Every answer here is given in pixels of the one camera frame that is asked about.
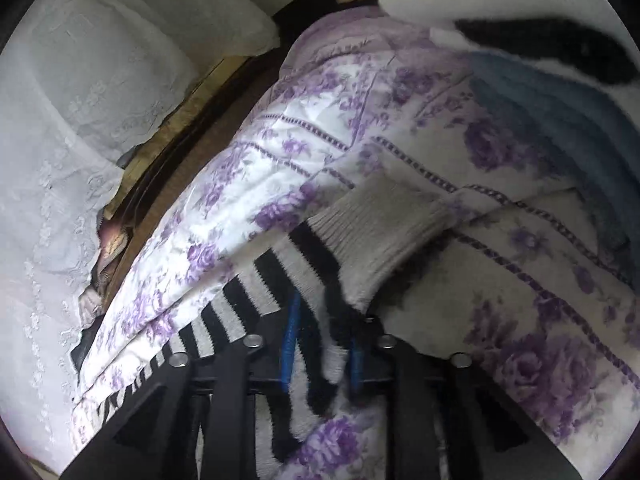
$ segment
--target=sock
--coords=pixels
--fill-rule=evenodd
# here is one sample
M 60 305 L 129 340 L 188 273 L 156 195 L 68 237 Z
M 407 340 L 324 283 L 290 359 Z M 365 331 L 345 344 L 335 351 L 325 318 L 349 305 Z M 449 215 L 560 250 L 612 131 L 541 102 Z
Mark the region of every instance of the sock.
M 299 330 L 288 395 L 257 396 L 256 468 L 271 478 L 319 424 L 337 393 L 351 328 L 391 272 L 448 224 L 445 206 L 377 175 L 303 222 L 228 282 L 99 407 L 104 424 L 175 352 L 213 355 L 296 298 Z

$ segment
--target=bedspread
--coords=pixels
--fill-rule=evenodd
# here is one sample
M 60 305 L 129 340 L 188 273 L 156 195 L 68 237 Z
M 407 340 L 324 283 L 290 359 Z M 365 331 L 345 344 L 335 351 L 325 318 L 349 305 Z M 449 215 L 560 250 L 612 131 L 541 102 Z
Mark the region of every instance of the bedspread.
M 351 9 L 292 47 L 229 147 L 166 213 L 114 299 L 80 373 L 74 441 L 236 269 L 370 174 L 437 194 L 456 225 L 379 298 L 419 351 L 471 352 L 583 478 L 640 420 L 636 297 L 574 184 L 476 104 L 466 57 L 428 30 Z M 344 400 L 282 478 L 384 478 L 380 405 Z

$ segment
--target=purple decorative trim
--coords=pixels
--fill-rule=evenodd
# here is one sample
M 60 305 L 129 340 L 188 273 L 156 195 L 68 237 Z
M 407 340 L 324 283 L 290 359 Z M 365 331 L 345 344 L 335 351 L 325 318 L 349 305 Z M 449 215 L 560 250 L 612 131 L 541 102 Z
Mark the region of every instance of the purple decorative trim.
M 534 280 L 531 276 L 529 276 L 526 272 L 523 272 L 522 269 L 509 261 L 507 258 L 500 256 L 496 251 L 489 248 L 482 242 L 472 238 L 470 236 L 464 235 L 460 232 L 452 231 L 452 235 L 459 242 L 463 244 L 469 245 L 474 249 L 481 251 L 484 256 L 492 259 L 495 263 L 507 269 L 511 274 L 514 274 L 521 282 L 526 283 L 530 286 L 530 288 L 535 291 L 543 300 L 556 300 L 560 307 L 562 308 L 562 312 L 573 321 L 580 329 L 582 333 L 587 336 L 589 342 L 591 342 L 598 352 L 604 355 L 612 365 L 614 365 L 621 373 L 625 375 L 629 381 L 636 387 L 636 390 L 640 390 L 640 378 L 635 374 L 635 372 L 626 364 L 622 359 L 620 359 L 617 355 L 615 355 L 611 349 L 605 345 L 600 338 L 593 331 L 593 328 L 590 327 L 589 323 L 586 319 L 584 319 L 578 312 L 565 300 L 562 298 L 558 298 L 554 293 L 549 290 L 546 290 L 542 287 L 536 280 Z
M 322 172 L 330 174 L 332 177 L 334 177 L 337 180 L 339 180 L 341 183 L 343 183 L 349 189 L 353 189 L 354 187 L 356 187 L 356 185 L 351 180 L 346 178 L 343 174 L 338 173 L 333 168 L 322 168 Z
M 262 146 L 260 146 L 260 144 L 257 144 L 256 142 L 253 142 L 253 141 L 242 142 L 242 141 L 240 141 L 240 142 L 238 142 L 238 144 L 244 144 L 245 146 L 251 146 L 255 150 L 258 150 L 260 153 L 262 153 L 264 156 L 269 157 L 271 160 L 273 160 L 273 161 L 275 161 L 275 162 L 277 162 L 279 164 L 283 164 L 284 166 L 287 166 L 288 168 L 290 168 L 293 171 L 295 171 L 297 174 L 300 174 L 302 176 L 306 176 L 307 178 L 311 177 L 311 173 L 309 173 L 307 170 L 304 170 L 303 168 L 300 168 L 300 166 L 298 166 L 297 164 L 294 164 L 290 160 L 286 160 L 285 158 L 280 158 L 277 155 L 273 155 L 273 153 L 268 152 Z
M 409 155 L 400 150 L 394 143 L 390 140 L 385 139 L 385 137 L 372 137 L 372 140 L 378 143 L 380 146 L 385 148 L 388 152 L 395 155 L 397 158 L 407 163 L 409 166 L 414 168 L 415 171 L 420 173 L 424 178 L 426 178 L 429 182 L 443 189 L 447 193 L 453 193 L 457 191 L 458 188 L 450 183 L 448 180 L 445 180 L 441 176 L 433 173 L 432 171 L 427 170 L 420 162 L 417 160 L 413 160 Z
M 313 124 L 308 123 L 305 120 L 297 119 L 295 117 L 289 117 L 283 114 L 262 114 L 257 119 L 258 120 L 274 119 L 278 121 L 283 121 L 284 123 L 295 124 L 296 126 L 300 126 L 301 128 L 304 128 L 306 131 L 315 135 L 316 137 L 319 137 L 319 139 L 322 139 L 325 142 L 328 142 L 330 145 L 332 145 L 334 148 L 337 148 L 338 150 L 342 150 L 343 152 L 346 152 L 349 150 L 349 147 L 344 142 L 336 139 L 335 137 L 332 137 L 328 133 L 322 131 L 317 126 L 313 126 Z
M 624 283 L 625 285 L 631 286 L 631 282 L 628 279 L 626 279 L 625 276 L 620 274 L 616 269 L 612 269 L 611 267 L 603 263 L 603 261 L 601 261 L 596 254 L 590 251 L 587 248 L 587 246 L 584 243 L 582 243 L 580 238 L 578 238 L 574 233 L 572 233 L 567 228 L 566 225 L 564 225 L 561 221 L 559 221 L 558 218 L 553 216 L 551 213 L 544 211 L 542 209 L 531 207 L 522 201 L 512 202 L 509 199 L 509 197 L 507 197 L 500 191 L 496 191 L 495 189 L 490 189 L 485 186 L 478 186 L 478 184 L 471 184 L 470 186 L 465 186 L 465 187 L 468 189 L 477 191 L 478 193 L 487 195 L 493 198 L 496 202 L 500 203 L 501 205 L 516 205 L 518 208 L 522 209 L 523 211 L 526 211 L 527 213 L 530 213 L 539 218 L 542 218 L 543 220 L 546 220 L 551 224 L 551 227 L 553 227 L 553 229 L 555 229 L 556 232 L 558 232 L 560 235 L 566 238 L 571 243 L 571 245 L 574 246 L 576 249 L 578 249 L 578 252 L 582 256 L 587 258 L 592 264 L 600 267 L 602 270 L 606 270 L 614 278 L 616 278 L 617 280 L 620 280 L 620 282 Z

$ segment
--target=black and white fabric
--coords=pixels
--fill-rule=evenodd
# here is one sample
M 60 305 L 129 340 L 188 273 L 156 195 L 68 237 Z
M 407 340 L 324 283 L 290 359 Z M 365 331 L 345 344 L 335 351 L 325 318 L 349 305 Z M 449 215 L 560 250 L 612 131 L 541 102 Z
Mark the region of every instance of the black and white fabric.
M 228 282 L 175 334 L 133 384 L 98 407 L 104 425 L 176 352 L 222 352 L 251 333 L 260 316 L 297 298 L 298 330 L 288 395 L 256 401 L 256 467 L 272 476 L 330 408 L 351 335 L 382 282 L 449 225 L 445 206 L 378 175 L 303 222 Z M 325 301 L 329 296 L 332 301 Z

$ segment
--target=black and white striped sock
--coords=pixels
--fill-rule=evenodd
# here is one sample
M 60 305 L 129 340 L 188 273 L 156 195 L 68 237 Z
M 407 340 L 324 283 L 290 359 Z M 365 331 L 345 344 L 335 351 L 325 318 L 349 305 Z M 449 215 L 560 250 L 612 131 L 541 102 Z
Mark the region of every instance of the black and white striped sock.
M 151 359 L 133 384 L 98 408 L 104 424 L 175 352 L 205 357 L 287 308 L 299 327 L 288 396 L 256 401 L 256 465 L 270 478 L 326 414 L 344 375 L 350 327 L 390 273 L 449 221 L 439 201 L 375 176 L 303 222 L 228 282 Z

